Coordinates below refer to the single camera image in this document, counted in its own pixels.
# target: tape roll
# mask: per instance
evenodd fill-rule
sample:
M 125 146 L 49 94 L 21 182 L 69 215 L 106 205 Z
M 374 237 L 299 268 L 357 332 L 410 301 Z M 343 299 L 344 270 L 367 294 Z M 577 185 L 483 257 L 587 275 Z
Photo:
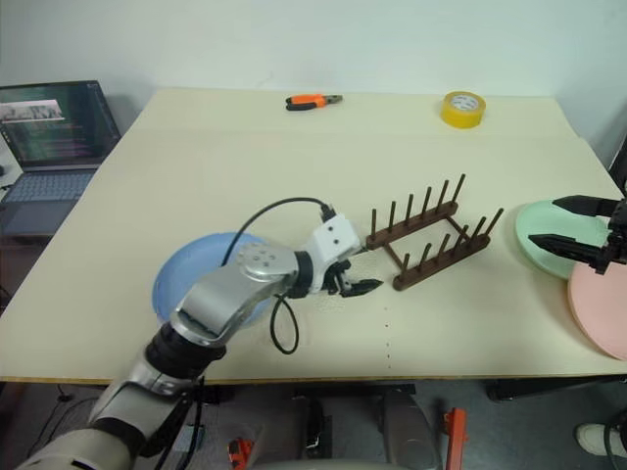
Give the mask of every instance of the tape roll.
M 467 129 L 481 122 L 486 102 L 479 95 L 468 91 L 452 91 L 442 102 L 442 120 L 453 127 Z

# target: shoe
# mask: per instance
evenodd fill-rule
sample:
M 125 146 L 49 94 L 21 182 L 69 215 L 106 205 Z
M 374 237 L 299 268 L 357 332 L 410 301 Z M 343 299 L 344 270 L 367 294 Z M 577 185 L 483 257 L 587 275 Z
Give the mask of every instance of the shoe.
M 575 437 L 579 446 L 592 455 L 607 455 L 603 443 L 603 424 L 581 424 L 575 429 Z M 615 429 L 609 431 L 609 446 L 617 457 L 627 458 L 627 450 L 620 440 L 620 433 Z

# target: cable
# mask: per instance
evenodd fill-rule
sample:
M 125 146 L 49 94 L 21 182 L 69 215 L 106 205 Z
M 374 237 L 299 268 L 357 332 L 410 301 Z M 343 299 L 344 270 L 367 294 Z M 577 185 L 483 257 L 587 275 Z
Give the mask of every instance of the cable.
M 74 395 L 66 394 L 63 391 L 63 389 L 61 388 L 60 384 L 57 384 L 57 390 L 59 391 L 59 396 L 57 397 L 58 401 L 61 401 L 63 403 L 67 403 L 68 401 L 72 401 L 74 399 Z
M 270 337 L 272 338 L 272 342 L 279 351 L 286 355 L 293 354 L 298 348 L 298 344 L 301 338 L 300 331 L 298 329 L 298 321 L 296 321 L 296 315 L 294 315 L 294 310 L 292 309 L 292 307 L 287 302 L 285 302 L 285 296 L 275 297 L 277 298 L 277 301 L 274 303 L 272 315 L 270 316 Z M 292 318 L 292 323 L 294 324 L 294 346 L 292 346 L 291 350 L 286 350 L 285 348 L 283 348 L 276 338 L 276 313 L 278 312 L 281 304 L 284 304 L 287 307 L 287 311 L 289 312 L 290 317 Z
M 2 287 L 2 285 L 0 285 L 0 292 L 4 293 L 5 296 L 7 296 L 9 298 L 9 300 L 13 297 L 9 291 L 7 291 L 4 287 Z
M 41 438 L 46 432 L 46 429 L 48 429 L 48 426 L 50 425 L 52 418 L 55 416 L 57 409 L 59 409 L 59 406 L 61 406 L 62 404 L 63 404 L 62 401 L 57 400 L 57 404 L 54 405 L 54 407 L 52 408 L 52 411 L 50 411 L 50 414 L 48 415 L 48 419 L 46 419 L 46 422 L 41 427 L 41 430 L 39 431 L 39 435 L 37 436 L 37 439 L 35 440 L 34 443 L 32 443 L 32 446 L 30 446 L 30 449 L 28 450 L 28 453 L 26 454 L 27 457 L 31 457 L 33 455 L 35 448 L 39 444 L 39 441 L 41 441 Z
M 57 390 L 59 391 L 59 395 L 57 396 L 57 403 L 54 405 L 54 407 L 52 408 L 52 411 L 50 411 L 50 414 L 48 415 L 48 418 L 46 419 L 46 422 L 41 427 L 41 430 L 39 431 L 39 435 L 37 436 L 37 439 L 35 440 L 34 443 L 32 443 L 32 446 L 30 446 L 30 449 L 28 450 L 28 453 L 26 454 L 28 457 L 30 457 L 33 454 L 35 448 L 37 447 L 37 444 L 39 444 L 39 441 L 41 441 L 41 438 L 45 434 L 46 429 L 48 429 L 48 426 L 50 425 L 52 418 L 54 418 L 55 413 L 57 412 L 57 409 L 59 409 L 59 406 L 61 406 L 63 403 L 67 403 L 68 401 L 74 398 L 73 395 L 66 394 L 61 388 L 61 385 L 59 384 L 57 384 Z
M 618 463 L 616 462 L 616 456 L 611 450 L 610 434 L 612 429 L 618 429 L 619 426 L 625 425 L 625 422 L 627 422 L 627 409 L 623 409 L 619 413 L 615 414 L 603 427 L 603 444 L 605 445 L 605 452 L 607 453 L 607 459 L 614 470 L 619 470 L 619 468 Z
M 224 258 L 222 259 L 222 264 L 220 266 L 225 266 L 228 263 L 228 259 L 230 258 L 231 253 L 233 252 L 233 249 L 235 248 L 235 245 L 237 244 L 240 237 L 246 231 L 246 229 L 250 226 L 251 223 L 257 220 L 261 215 L 276 208 L 277 206 L 282 206 L 284 204 L 289 204 L 289 203 L 316 203 L 322 208 L 323 213 L 329 213 L 333 211 L 333 209 L 330 206 L 325 204 L 320 199 L 307 198 L 307 197 L 281 199 L 280 201 L 276 201 L 275 203 L 268 204 L 263 209 L 257 211 L 251 218 L 246 220 L 244 225 L 242 225 L 242 227 L 237 231 L 237 234 L 235 235 L 235 237 L 233 237 L 233 240 L 231 240 L 231 243 L 228 246 L 226 253 L 224 254 Z
M 155 465 L 154 470 L 161 470 L 161 468 L 164 466 L 164 464 L 166 463 L 166 460 L 168 460 L 168 455 L 171 452 L 172 446 L 174 446 L 174 442 L 176 441 L 177 437 L 178 437 L 178 434 L 172 432 L 172 435 L 169 438 L 168 444 L 164 448 L 164 451 L 161 453 L 161 456 L 159 457 L 159 460 L 157 461 L 157 464 Z
M 46 441 L 46 445 L 49 445 L 52 440 L 55 437 L 55 434 L 57 433 L 57 430 L 59 429 L 59 427 L 63 424 L 63 422 L 66 420 L 66 418 L 68 417 L 68 415 L 76 408 L 78 408 L 80 405 L 82 405 L 83 403 L 87 403 L 88 401 L 95 401 L 97 400 L 98 397 L 92 397 L 91 399 L 82 399 L 81 401 L 77 401 L 75 404 L 73 404 L 72 406 L 70 406 L 68 409 L 66 409 L 66 411 L 64 411 L 64 413 L 61 415 L 61 418 L 59 418 L 59 421 L 57 421 L 57 424 L 55 424 L 55 427 L 52 428 L 52 432 L 50 433 L 50 436 L 48 436 L 48 440 Z
M 322 218 L 323 219 L 330 218 L 330 216 L 332 216 L 335 213 L 330 206 L 328 206 L 323 201 L 321 201 L 320 199 L 317 199 L 317 198 L 308 198 L 308 197 L 287 198 L 287 199 L 281 199 L 280 201 L 276 201 L 275 203 L 269 204 L 269 205 L 265 206 L 263 209 L 257 211 L 251 218 L 246 220 L 244 225 L 242 225 L 242 227 L 237 231 L 237 233 L 233 237 L 233 240 L 231 240 L 231 243 L 228 246 L 228 249 L 226 250 L 226 253 L 224 254 L 224 258 L 223 258 L 222 264 L 220 266 L 224 266 L 224 265 L 226 265 L 228 263 L 228 259 L 230 258 L 231 254 L 233 252 L 233 249 L 235 248 L 235 245 L 239 241 L 240 237 L 242 236 L 242 234 L 246 231 L 246 229 L 255 220 L 257 220 L 264 213 L 266 213 L 266 212 L 268 212 L 268 211 L 270 211 L 270 210 L 272 210 L 272 209 L 274 209 L 274 208 L 276 208 L 278 206 L 282 206 L 284 204 L 289 204 L 289 203 L 314 203 L 314 204 L 318 204 L 322 208 Z M 299 328 L 298 328 L 298 321 L 296 320 L 296 315 L 294 314 L 294 310 L 292 309 L 292 307 L 285 300 L 285 296 L 275 296 L 275 297 L 277 298 L 277 300 L 274 303 L 274 307 L 272 309 L 272 315 L 270 316 L 270 337 L 272 338 L 272 342 L 274 343 L 274 345 L 276 346 L 276 348 L 279 351 L 281 351 L 284 354 L 293 354 L 296 351 L 296 349 L 298 348 L 299 340 L 300 340 L 300 331 L 299 331 Z M 294 324 L 294 346 L 290 350 L 286 350 L 285 348 L 283 348 L 280 345 L 280 343 L 278 342 L 278 339 L 276 338 L 276 314 L 278 313 L 278 309 L 281 306 L 281 304 L 283 304 L 283 305 L 285 305 L 287 307 L 287 310 L 288 310 L 288 312 L 290 314 L 290 317 L 292 318 L 292 323 Z
M 203 391 L 205 387 L 205 376 L 198 379 L 198 390 L 196 391 L 196 415 L 194 416 L 194 429 L 192 431 L 192 439 L 189 442 L 189 448 L 185 456 L 176 465 L 176 470 L 185 470 L 196 451 L 196 442 L 198 441 L 198 432 L 200 430 L 200 422 L 203 417 Z

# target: laptop screen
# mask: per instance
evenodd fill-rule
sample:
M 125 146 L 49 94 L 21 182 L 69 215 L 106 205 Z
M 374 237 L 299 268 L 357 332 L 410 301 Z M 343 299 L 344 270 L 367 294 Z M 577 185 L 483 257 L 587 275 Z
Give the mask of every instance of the laptop screen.
M 0 132 L 22 167 L 96 165 L 120 140 L 95 80 L 0 87 Z

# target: pliers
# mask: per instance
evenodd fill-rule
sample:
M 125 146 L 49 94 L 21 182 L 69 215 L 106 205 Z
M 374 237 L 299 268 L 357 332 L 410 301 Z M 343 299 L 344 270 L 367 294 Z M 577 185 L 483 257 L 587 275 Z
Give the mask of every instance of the pliers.
M 296 95 L 285 100 L 287 111 L 306 111 L 342 101 L 342 95 Z

